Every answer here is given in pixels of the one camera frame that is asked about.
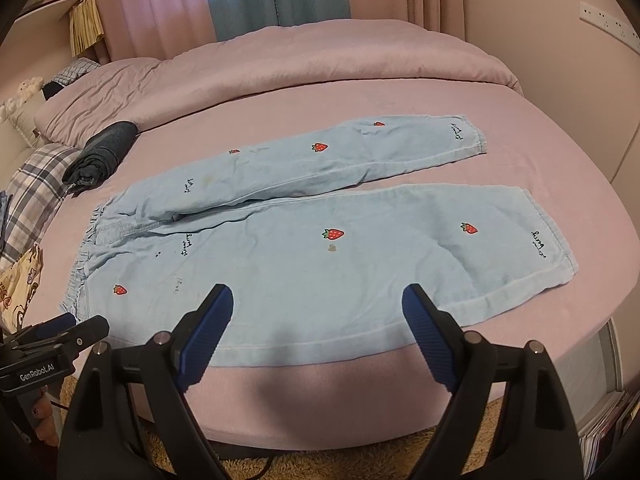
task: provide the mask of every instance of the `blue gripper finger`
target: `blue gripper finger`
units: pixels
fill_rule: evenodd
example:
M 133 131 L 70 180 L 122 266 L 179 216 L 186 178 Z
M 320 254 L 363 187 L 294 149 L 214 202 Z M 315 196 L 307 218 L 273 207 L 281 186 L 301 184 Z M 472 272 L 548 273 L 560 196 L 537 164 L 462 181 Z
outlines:
M 49 339 L 57 336 L 60 332 L 69 330 L 76 325 L 76 318 L 73 314 L 66 312 L 53 319 L 49 319 L 34 327 L 37 339 Z
M 182 393 L 200 382 L 233 310 L 231 289 L 216 285 L 198 310 L 185 314 L 176 326 L 172 361 L 176 369 L 175 384 Z
M 420 285 L 402 292 L 402 313 L 436 382 L 453 393 L 462 380 L 463 332 L 447 313 L 437 310 Z

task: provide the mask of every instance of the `plaid pillow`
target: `plaid pillow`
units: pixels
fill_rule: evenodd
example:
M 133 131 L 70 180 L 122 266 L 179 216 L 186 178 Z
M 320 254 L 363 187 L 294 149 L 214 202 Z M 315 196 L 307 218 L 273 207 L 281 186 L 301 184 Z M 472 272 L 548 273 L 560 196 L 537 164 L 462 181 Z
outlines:
M 51 80 L 60 83 L 62 86 L 69 86 L 76 79 L 99 67 L 100 63 L 96 63 L 87 57 L 79 57 L 73 60 L 68 67 L 58 72 Z
M 62 184 L 62 175 L 79 152 L 62 144 L 46 144 L 14 173 L 6 188 L 7 195 L 13 197 L 4 231 L 0 271 L 11 267 L 34 244 L 40 243 L 66 195 L 68 186 Z

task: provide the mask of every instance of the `wall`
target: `wall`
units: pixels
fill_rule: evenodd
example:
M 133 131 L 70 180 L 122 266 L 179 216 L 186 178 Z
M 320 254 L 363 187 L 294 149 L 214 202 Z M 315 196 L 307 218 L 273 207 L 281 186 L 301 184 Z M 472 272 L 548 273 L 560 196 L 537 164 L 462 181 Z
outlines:
M 640 232 L 640 136 L 636 134 L 613 188 Z M 640 285 L 626 298 L 613 317 L 622 361 L 622 378 L 631 390 L 640 389 Z
M 51 78 L 71 59 L 66 16 L 43 27 L 9 34 L 0 46 L 0 102 L 14 95 L 25 79 L 37 75 Z
M 628 22 L 615 0 L 465 0 L 466 39 L 513 70 L 527 99 L 612 181 L 640 231 L 640 139 L 629 149 L 640 123 L 640 56 L 582 22 L 580 1 Z M 640 386 L 640 286 L 614 323 L 623 380 Z

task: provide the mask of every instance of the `shelf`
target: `shelf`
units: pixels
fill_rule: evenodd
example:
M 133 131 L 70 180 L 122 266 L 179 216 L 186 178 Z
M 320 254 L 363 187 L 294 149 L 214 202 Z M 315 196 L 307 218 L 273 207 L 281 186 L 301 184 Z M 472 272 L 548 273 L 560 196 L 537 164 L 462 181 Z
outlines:
M 57 22 L 79 0 L 53 0 L 41 7 L 27 12 L 15 20 L 5 42 L 17 41 L 30 32 Z

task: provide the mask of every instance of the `pink pillow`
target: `pink pillow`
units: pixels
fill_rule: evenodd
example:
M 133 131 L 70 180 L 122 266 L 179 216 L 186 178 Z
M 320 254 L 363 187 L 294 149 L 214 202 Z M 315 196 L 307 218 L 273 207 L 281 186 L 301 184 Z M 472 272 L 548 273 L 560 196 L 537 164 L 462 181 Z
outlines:
M 149 83 L 159 64 L 137 57 L 96 68 L 47 100 L 34 117 L 36 127 L 51 142 L 84 148 Z

